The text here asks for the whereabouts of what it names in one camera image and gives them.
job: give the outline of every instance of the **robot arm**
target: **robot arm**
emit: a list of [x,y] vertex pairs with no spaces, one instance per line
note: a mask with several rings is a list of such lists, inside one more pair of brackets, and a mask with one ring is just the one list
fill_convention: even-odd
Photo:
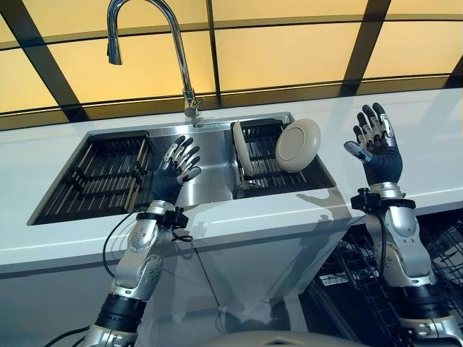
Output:
[[163,255],[175,228],[187,226],[183,209],[174,207],[183,183],[200,174],[199,150],[186,151],[191,139],[181,136],[169,148],[153,175],[153,201],[129,233],[127,250],[119,261],[111,289],[83,347],[133,347],[146,302],[161,277]]
[[357,142],[344,148],[363,162],[370,188],[359,189],[351,199],[352,208],[367,215],[365,223],[375,247],[380,274],[392,287],[391,303],[400,325],[415,343],[452,342],[463,346],[463,335],[454,316],[449,314],[445,299],[439,295],[430,256],[420,240],[420,227],[413,213],[415,202],[404,199],[397,182],[402,173],[402,157],[386,112],[373,104],[354,128]]

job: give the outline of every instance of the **black dish drying rack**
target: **black dish drying rack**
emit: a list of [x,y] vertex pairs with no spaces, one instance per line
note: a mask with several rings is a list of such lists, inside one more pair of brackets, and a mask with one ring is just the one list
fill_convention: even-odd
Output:
[[[419,221],[420,238],[430,254],[438,289],[463,331],[463,210],[457,217],[452,223],[429,223],[422,218]],[[365,226],[355,226],[338,243],[317,279],[325,287],[350,283],[362,294],[364,302],[357,304],[365,305],[372,314],[368,324],[376,334],[374,340],[363,343],[375,347],[408,347],[409,336],[399,333],[399,322],[387,299],[390,289],[377,269],[370,235]]]
[[150,202],[156,155],[147,132],[89,137],[35,224],[131,213]]
[[279,168],[275,158],[276,143],[288,124],[279,119],[256,119],[241,121],[240,125],[254,176],[245,174],[234,145],[242,185],[235,197],[259,197],[335,186],[318,155],[302,171],[287,173]]

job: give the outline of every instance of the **dishwasher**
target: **dishwasher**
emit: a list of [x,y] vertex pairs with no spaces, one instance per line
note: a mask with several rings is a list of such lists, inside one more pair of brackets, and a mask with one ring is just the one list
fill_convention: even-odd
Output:
[[[438,288],[463,328],[463,209],[418,216]],[[413,346],[400,329],[364,225],[351,227],[301,294],[307,327],[374,347]]]

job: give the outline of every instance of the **yellow window pane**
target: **yellow window pane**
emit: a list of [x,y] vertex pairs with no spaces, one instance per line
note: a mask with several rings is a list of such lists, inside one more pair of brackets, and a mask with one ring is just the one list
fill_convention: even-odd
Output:
[[385,22],[364,77],[448,73],[462,54],[462,22]]
[[363,14],[367,0],[213,0],[214,20]]
[[[109,0],[23,1],[42,36],[107,29]],[[203,0],[169,0],[168,3],[180,24],[208,21]],[[156,7],[142,0],[124,4],[117,22],[119,28],[167,25],[166,18]]]
[[342,80],[359,23],[218,30],[223,90]]
[[14,38],[13,33],[9,29],[7,23],[0,15],[0,43],[10,41],[16,41],[16,39]]
[[[182,33],[192,86],[214,91],[209,33]],[[108,63],[107,40],[50,45],[81,103],[181,95],[183,84],[171,34],[119,39],[123,65]]]
[[388,14],[463,14],[463,1],[392,0]]
[[56,106],[22,49],[0,52],[0,112]]

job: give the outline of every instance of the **faucet spout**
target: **faucet spout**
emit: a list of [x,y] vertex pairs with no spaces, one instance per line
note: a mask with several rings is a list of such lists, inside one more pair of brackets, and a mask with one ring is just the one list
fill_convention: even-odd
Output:
[[[117,36],[117,16],[122,5],[129,0],[111,0],[108,5],[108,58],[109,63],[115,65],[122,64],[121,53],[119,49],[119,39]],[[183,97],[185,99],[184,112],[185,115],[192,119],[193,124],[197,122],[199,115],[198,108],[203,102],[203,99],[197,100],[195,91],[191,86],[190,74],[188,73],[187,60],[183,49],[182,36],[180,34],[179,23],[174,12],[164,0],[146,0],[150,4],[156,6],[167,19],[169,27],[174,38],[175,51],[179,62],[180,74],[183,81]]]

